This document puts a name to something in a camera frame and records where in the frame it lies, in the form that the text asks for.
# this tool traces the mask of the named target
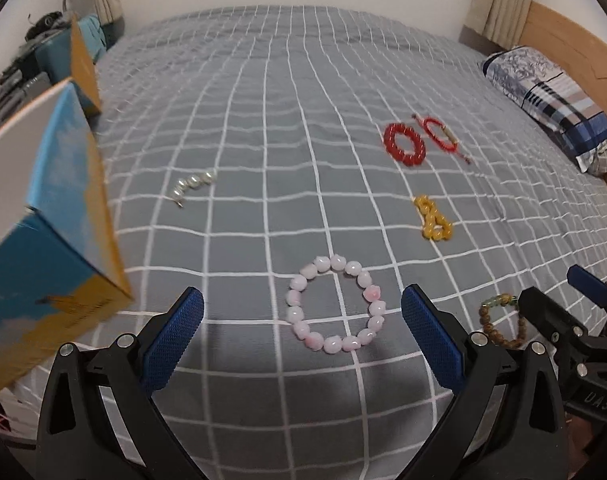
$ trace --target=white pearl bracelet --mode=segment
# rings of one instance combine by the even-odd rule
[[[309,280],[314,280],[315,276],[327,270],[343,270],[349,276],[357,278],[357,284],[363,288],[363,297],[370,303],[368,313],[367,328],[363,329],[356,336],[347,335],[343,339],[338,336],[323,338],[319,332],[311,332],[310,326],[304,321],[304,311],[301,308],[302,291],[308,285]],[[369,344],[376,333],[383,326],[383,314],[385,314],[385,301],[380,300],[381,289],[373,285],[373,279],[367,270],[362,270],[359,262],[348,262],[346,258],[335,254],[333,257],[317,256],[312,264],[306,265],[299,271],[292,280],[290,280],[290,290],[286,294],[286,303],[290,306],[287,310],[287,320],[293,325],[293,332],[305,345],[316,352],[323,348],[327,354],[336,354],[340,350],[350,352],[357,350],[362,346]]]

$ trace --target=gray grid bed sheet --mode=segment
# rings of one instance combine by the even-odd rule
[[[451,400],[401,318],[410,283],[471,331],[483,300],[531,285],[592,333],[603,326],[565,273],[578,263],[607,279],[607,187],[485,80],[481,60],[369,14],[271,6],[155,23],[101,61],[97,135],[136,301],[78,343],[108,345],[186,286],[203,291],[204,322],[154,399],[209,478],[395,478]],[[381,134],[413,112],[444,120],[473,164],[426,136],[422,165],[395,163]],[[177,179],[208,168],[215,185],[179,209]],[[452,240],[421,236],[419,194],[455,223]],[[295,339],[284,295],[333,253],[370,270],[389,310],[370,346],[329,356]],[[367,321],[342,276],[309,283],[303,308],[326,336]],[[515,336],[514,312],[493,320]],[[39,405],[48,367],[20,381],[24,400]]]

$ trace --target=mattress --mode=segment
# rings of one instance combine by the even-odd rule
[[[186,286],[203,291],[204,322],[153,398],[209,478],[395,478],[452,398],[401,318],[411,283],[469,331],[484,300],[532,285],[592,334],[603,326],[565,274],[580,264],[607,280],[607,187],[491,86],[482,60],[370,14],[269,6],[154,23],[99,63],[95,130],[136,298],[78,343],[109,345]],[[472,164],[425,135],[421,165],[395,162],[383,131],[414,112],[444,121]],[[183,208],[170,199],[179,178],[211,168],[211,187]],[[454,223],[451,240],[422,237],[421,194]],[[301,267],[334,253],[369,270],[388,310],[370,345],[328,355],[295,338],[284,297]],[[313,330],[365,327],[360,293],[353,278],[312,280]],[[516,313],[492,314],[515,337]],[[48,366],[18,385],[35,406]],[[136,458],[108,391],[106,406]]]

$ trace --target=plaid pillow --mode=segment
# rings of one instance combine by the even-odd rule
[[[607,173],[607,115],[558,65],[520,46],[488,57],[483,73],[543,127],[582,173]]]

